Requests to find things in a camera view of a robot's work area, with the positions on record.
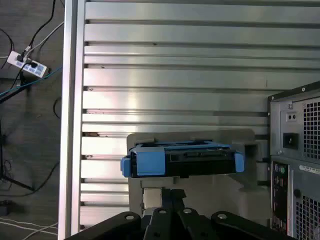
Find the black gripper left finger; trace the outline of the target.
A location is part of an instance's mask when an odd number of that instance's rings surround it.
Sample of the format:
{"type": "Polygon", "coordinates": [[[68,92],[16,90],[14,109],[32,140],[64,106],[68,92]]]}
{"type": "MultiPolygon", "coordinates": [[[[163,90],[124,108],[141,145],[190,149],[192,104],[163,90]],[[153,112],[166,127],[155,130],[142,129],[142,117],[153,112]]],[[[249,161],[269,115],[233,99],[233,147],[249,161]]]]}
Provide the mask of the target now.
{"type": "Polygon", "coordinates": [[[162,207],[152,207],[143,216],[125,211],[82,230],[68,240],[169,240],[172,225],[172,194],[162,191],[162,207]]]}

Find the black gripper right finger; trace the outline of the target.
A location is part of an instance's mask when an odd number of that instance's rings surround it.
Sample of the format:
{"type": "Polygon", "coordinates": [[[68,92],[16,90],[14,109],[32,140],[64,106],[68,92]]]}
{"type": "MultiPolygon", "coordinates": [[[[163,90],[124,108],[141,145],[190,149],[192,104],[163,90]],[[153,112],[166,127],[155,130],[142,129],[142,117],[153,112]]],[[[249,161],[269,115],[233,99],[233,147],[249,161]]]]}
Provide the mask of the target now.
{"type": "Polygon", "coordinates": [[[188,240],[292,240],[293,238],[227,211],[217,211],[206,217],[186,207],[183,189],[171,191],[171,201],[177,221],[188,240]]]}

